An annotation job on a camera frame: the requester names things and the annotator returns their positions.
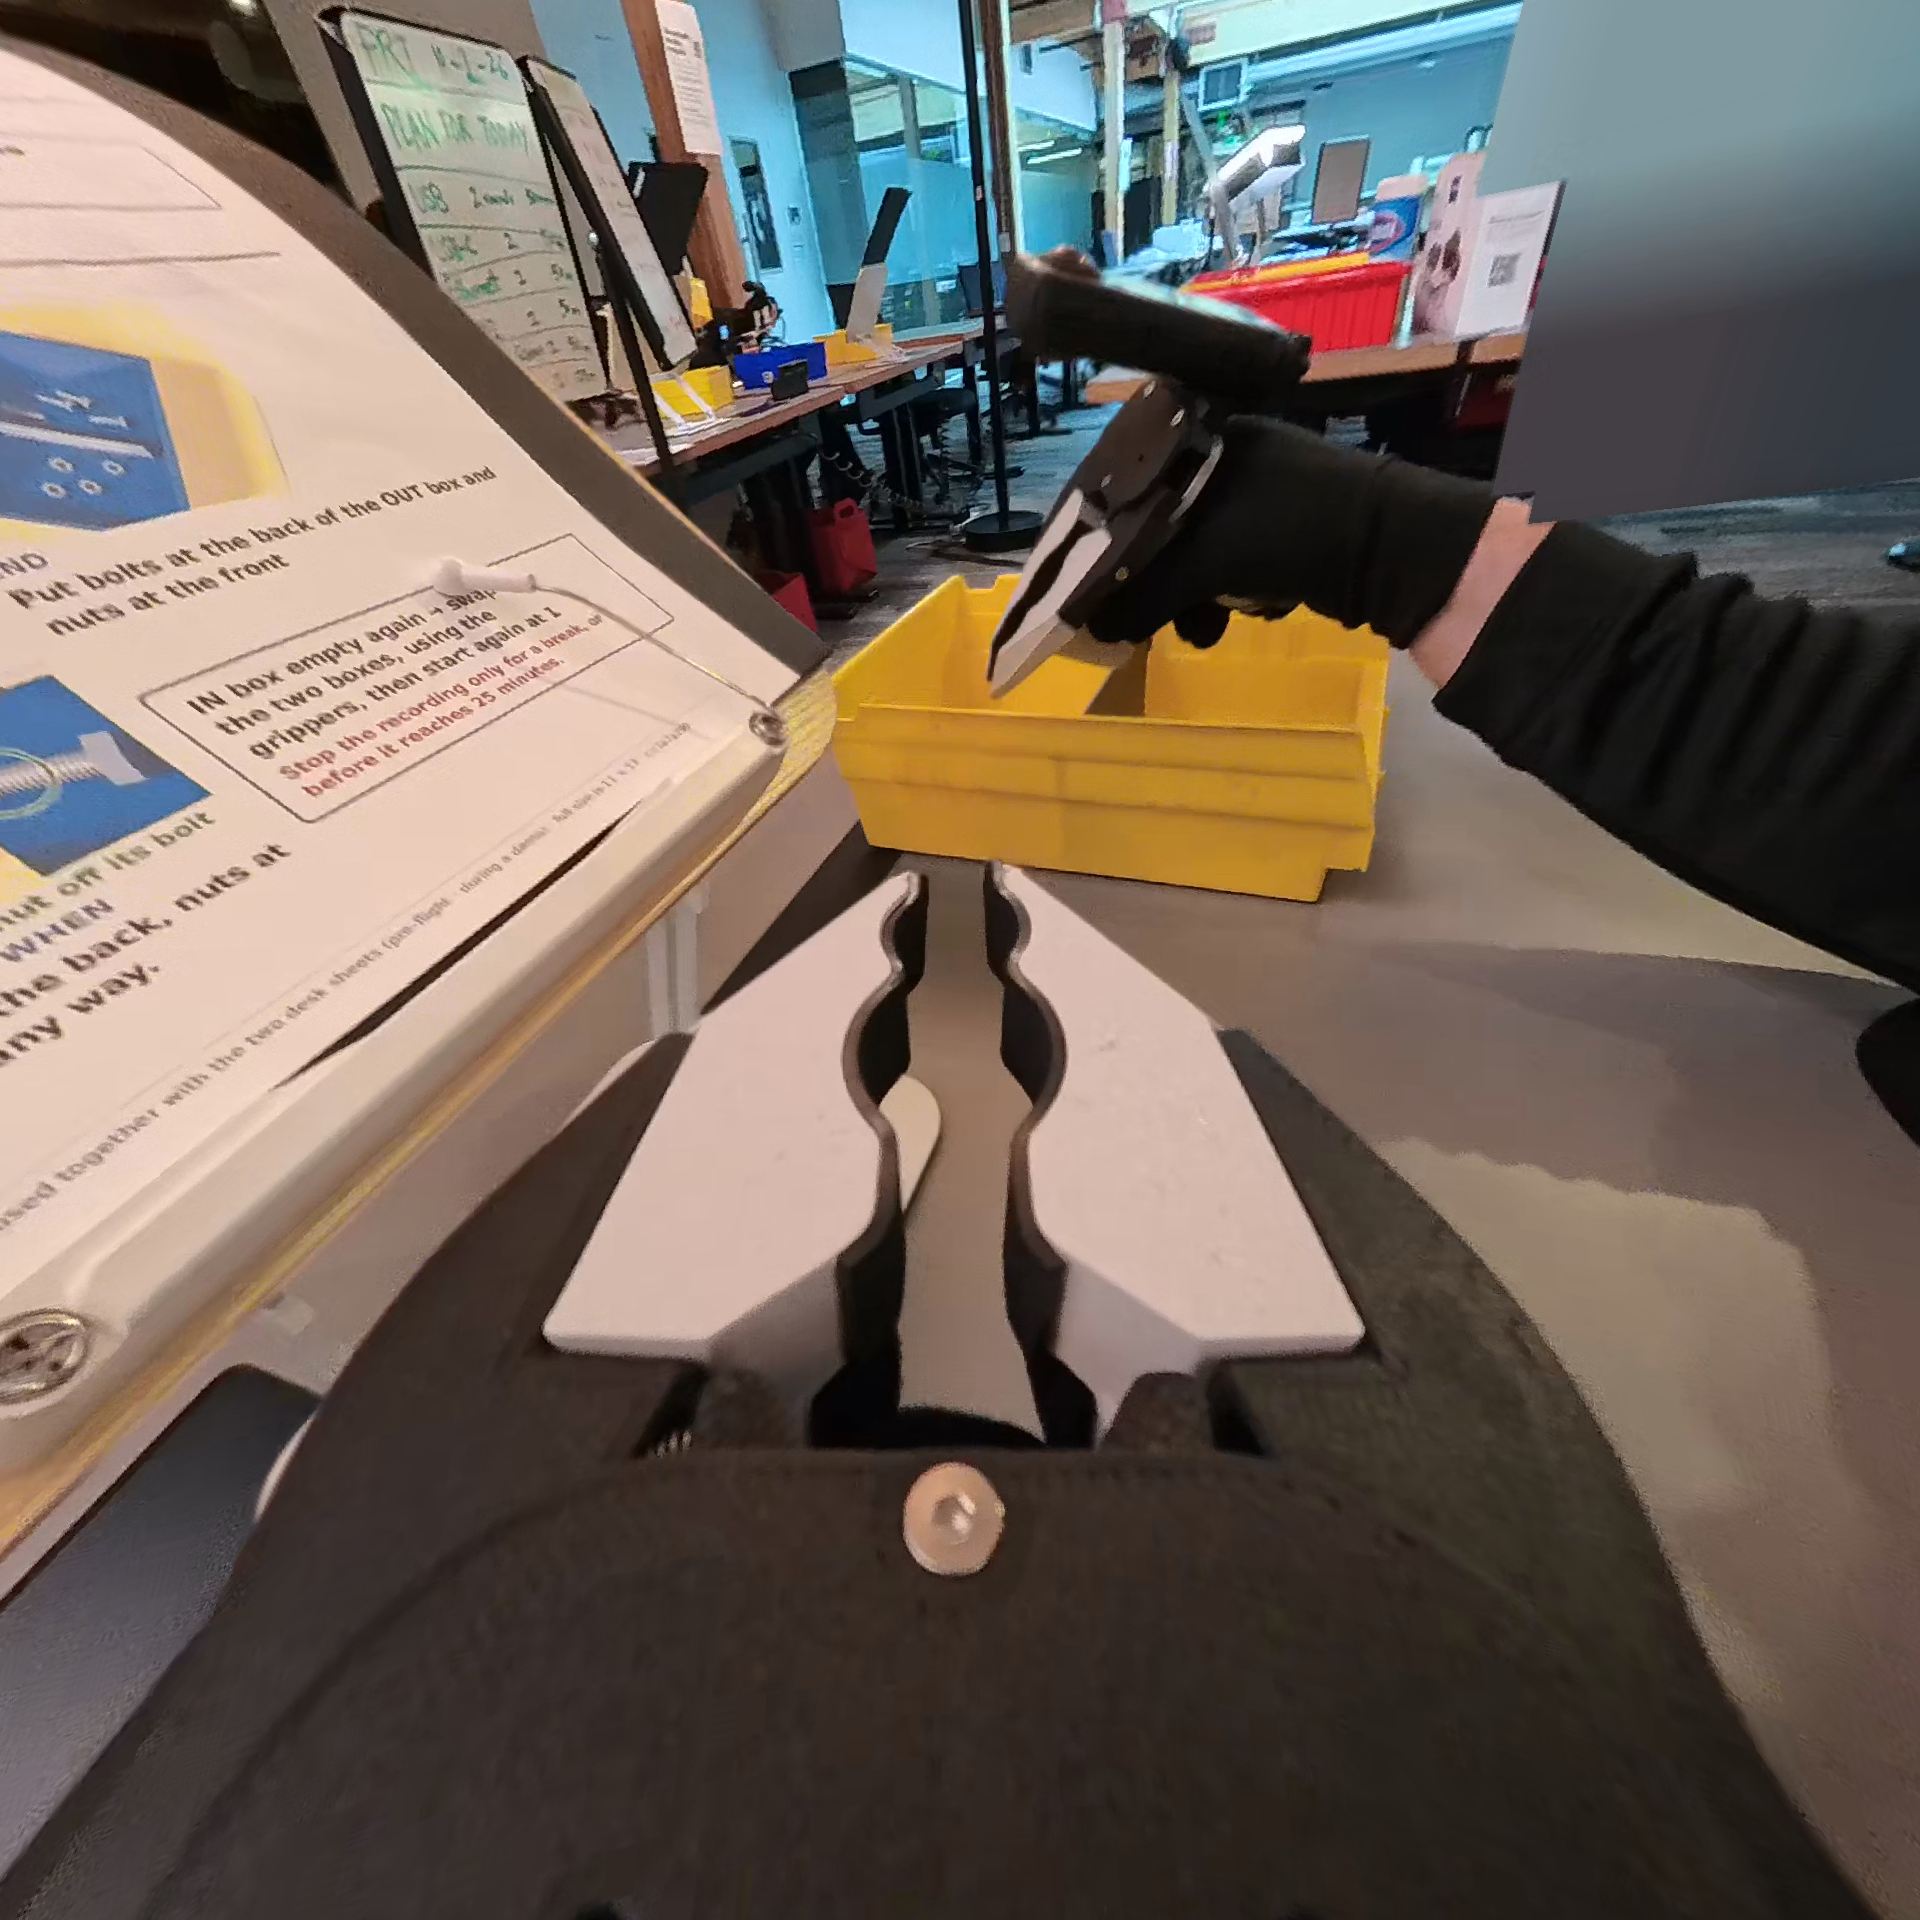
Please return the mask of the red storage bin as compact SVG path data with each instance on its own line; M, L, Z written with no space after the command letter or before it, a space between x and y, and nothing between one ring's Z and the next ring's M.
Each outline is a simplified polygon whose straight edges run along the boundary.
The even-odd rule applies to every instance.
M1407 261L1340 253L1187 280L1182 294L1222 300L1309 338L1312 352L1390 346L1400 329Z

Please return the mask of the person's right hand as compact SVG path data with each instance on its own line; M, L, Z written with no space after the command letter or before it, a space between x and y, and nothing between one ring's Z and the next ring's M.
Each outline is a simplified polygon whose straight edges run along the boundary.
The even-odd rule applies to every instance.
M1404 652L1452 601L1498 504L1465 476L1235 418L1169 541L1078 626L1101 643L1173 627L1206 647L1230 608L1305 608Z

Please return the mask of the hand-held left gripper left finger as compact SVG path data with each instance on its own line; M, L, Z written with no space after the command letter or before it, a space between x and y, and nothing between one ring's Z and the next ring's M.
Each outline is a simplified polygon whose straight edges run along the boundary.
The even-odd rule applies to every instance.
M912 1073L928 887L865 893L709 1012L544 1321L583 1358L819 1396L895 1374L903 1221L943 1138Z

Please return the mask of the instruction sheet board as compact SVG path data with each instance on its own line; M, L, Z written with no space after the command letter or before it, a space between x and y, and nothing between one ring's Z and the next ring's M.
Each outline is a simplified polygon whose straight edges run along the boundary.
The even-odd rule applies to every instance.
M4 41L4 1597L778 781L821 647L362 212Z

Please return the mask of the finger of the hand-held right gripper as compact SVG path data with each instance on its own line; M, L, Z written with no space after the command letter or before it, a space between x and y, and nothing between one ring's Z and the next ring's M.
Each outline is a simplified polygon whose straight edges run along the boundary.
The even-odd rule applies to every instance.
M1087 606L1116 587L1143 511L1144 491L1095 496L1073 485L1061 493L989 640L989 698L1008 702L1060 661L1091 668L1095 695L1128 668L1132 647L1091 636L1085 620Z

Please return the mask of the white printed box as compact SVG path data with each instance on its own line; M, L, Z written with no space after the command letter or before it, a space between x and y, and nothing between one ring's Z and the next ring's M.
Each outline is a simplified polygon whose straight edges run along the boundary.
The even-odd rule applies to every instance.
M1413 277L1413 337L1482 342L1525 332L1562 195L1559 178L1478 193L1467 172L1446 174Z

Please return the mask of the black floor stand pole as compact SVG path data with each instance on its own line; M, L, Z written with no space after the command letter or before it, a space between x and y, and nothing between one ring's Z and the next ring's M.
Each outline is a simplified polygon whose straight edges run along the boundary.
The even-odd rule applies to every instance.
M1004 413L999 391L999 342L996 342L996 296L994 296L994 224L989 215L989 170L987 170L987 127L981 103L977 73L977 9L973 3L957 3L958 17L958 48L961 48L961 85L968 113L968 145L971 145L971 178L973 178L973 231L976 231L976 280L981 305L981 367L987 380L987 418L989 418L989 473L993 473L993 506L976 511L961 525L963 547L977 559L1008 559L1029 554L1043 533L1043 516L1031 509L1011 506L1008 496L1008 457L1004 437Z

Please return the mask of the black framed sign board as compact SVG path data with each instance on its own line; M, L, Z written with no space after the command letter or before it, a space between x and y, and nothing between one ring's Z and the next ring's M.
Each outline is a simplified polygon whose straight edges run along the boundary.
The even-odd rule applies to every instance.
M698 342L598 113L572 73L531 56L521 66L546 143L593 234L604 282L626 304L654 369L682 373Z

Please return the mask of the yellow plastic bin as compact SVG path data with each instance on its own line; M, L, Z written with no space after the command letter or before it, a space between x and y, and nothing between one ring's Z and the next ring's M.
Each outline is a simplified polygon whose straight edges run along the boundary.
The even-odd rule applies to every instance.
M952 577L833 676L868 841L1054 872L1318 899L1373 851L1389 647L1296 610L1165 632L1105 679L1069 659L989 696L1014 577Z

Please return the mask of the black monitor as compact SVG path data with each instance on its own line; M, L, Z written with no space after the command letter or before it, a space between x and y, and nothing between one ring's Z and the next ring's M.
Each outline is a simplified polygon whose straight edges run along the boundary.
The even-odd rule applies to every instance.
M671 277L686 271L686 249L707 197L709 170L701 160L629 162L627 189L659 261Z

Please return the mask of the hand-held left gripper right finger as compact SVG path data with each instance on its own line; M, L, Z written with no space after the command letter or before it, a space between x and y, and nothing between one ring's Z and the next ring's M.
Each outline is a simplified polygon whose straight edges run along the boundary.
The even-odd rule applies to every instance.
M1363 1315L1215 1020L1023 871L981 882L1008 1143L1008 1329L1045 1427L1150 1376L1330 1360Z

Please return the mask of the handwritten whiteboard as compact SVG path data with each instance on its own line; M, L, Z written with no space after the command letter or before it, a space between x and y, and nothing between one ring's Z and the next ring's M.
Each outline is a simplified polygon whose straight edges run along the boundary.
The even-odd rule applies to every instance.
M362 8L329 8L319 29L397 243L546 397L606 397L589 290L515 57Z

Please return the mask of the person's right forearm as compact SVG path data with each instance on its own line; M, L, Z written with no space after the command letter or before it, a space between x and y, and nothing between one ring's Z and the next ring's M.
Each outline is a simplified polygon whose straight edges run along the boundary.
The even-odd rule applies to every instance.
M1917 627L1556 525L1435 710L1665 872L1917 985Z

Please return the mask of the long wooden workbench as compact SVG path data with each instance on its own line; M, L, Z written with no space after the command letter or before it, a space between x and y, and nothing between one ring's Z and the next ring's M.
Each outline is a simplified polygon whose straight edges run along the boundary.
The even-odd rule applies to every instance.
M828 560L828 518L839 533L859 509L875 559L900 541L940 547L968 516L986 476L982 399L999 397L999 363L1019 357L1014 333L996 350L981 321L918 329L891 352L828 369L804 393L735 391L704 420L679 420L659 445L641 420L606 428L612 453L713 534L745 540L736 560L767 590L801 577L819 620L868 606L881 568L852 579L853 556Z
M1526 329L1502 329L1473 342L1317 350L1280 416L1404 457L1454 438L1498 445L1526 344Z

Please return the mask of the red canister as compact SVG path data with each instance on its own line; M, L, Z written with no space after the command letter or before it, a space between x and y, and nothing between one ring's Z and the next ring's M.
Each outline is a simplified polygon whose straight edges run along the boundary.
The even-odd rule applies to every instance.
M871 597L877 579L874 522L852 498L833 498L804 516L810 590L819 606L852 606Z

